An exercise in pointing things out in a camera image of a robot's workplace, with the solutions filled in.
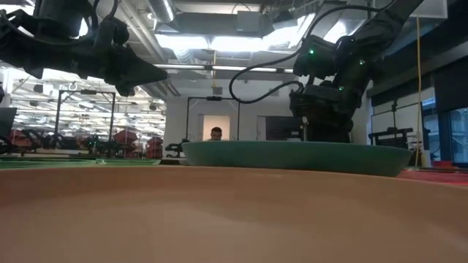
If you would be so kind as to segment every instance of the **tan surface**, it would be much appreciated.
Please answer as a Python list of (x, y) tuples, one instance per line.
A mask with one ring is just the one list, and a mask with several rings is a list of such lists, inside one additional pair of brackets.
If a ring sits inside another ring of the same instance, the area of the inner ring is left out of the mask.
[(0, 171), (0, 262), (468, 262), (468, 189), (266, 169)]

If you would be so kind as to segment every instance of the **workstation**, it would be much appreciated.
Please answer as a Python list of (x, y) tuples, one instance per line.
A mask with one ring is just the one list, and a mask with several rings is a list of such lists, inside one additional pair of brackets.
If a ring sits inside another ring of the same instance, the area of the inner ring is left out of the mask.
[(0, 0), (0, 254), (465, 263), (467, 10)]

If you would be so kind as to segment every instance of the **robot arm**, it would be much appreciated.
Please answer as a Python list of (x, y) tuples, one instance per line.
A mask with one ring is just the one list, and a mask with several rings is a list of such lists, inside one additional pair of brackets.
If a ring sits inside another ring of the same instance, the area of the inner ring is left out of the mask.
[[(395, 0), (365, 22), (352, 36), (336, 44), (316, 36), (307, 37), (294, 65), (298, 76), (309, 83), (290, 94), (294, 116), (306, 116), (311, 127), (309, 140), (347, 142), (352, 116), (372, 76), (372, 64), (392, 45), (407, 18), (423, 0)], [(332, 82), (314, 85), (318, 77)]]
[[(124, 45), (129, 39), (127, 25), (113, 17), (118, 1), (99, 25), (98, 3), (96, 0), (92, 7), (88, 0), (36, 0), (33, 16), (23, 10), (10, 14), (0, 10), (0, 60), (22, 67), (38, 79), (44, 68), (84, 79), (102, 78), (115, 85), (122, 96), (133, 95), (136, 85), (166, 79), (165, 71), (138, 58)], [(82, 19), (87, 21), (88, 34), (76, 39)]]

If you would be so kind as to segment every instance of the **green bowl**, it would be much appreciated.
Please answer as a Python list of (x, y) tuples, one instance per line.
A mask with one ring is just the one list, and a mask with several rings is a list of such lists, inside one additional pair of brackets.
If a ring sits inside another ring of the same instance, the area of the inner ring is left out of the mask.
[(98, 164), (110, 166), (152, 166), (161, 163), (161, 160), (153, 159), (97, 159)]
[(0, 169), (88, 167), (92, 165), (96, 165), (96, 160), (22, 159), (22, 158), (0, 159)]
[(190, 165), (346, 172), (395, 177), (409, 150), (331, 142), (206, 141), (182, 144)]

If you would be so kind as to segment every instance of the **green plate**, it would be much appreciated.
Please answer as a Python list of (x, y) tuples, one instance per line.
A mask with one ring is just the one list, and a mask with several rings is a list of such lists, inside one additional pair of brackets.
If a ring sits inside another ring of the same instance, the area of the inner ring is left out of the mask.
[(161, 160), (153, 159), (97, 159), (98, 164), (110, 166), (151, 166), (158, 165)]
[(96, 164), (96, 160), (17, 158), (17, 159), (1, 159), (0, 169), (87, 167), (87, 166), (91, 166), (95, 164)]
[(253, 167), (397, 176), (409, 150), (330, 142), (207, 141), (182, 144), (190, 165)]

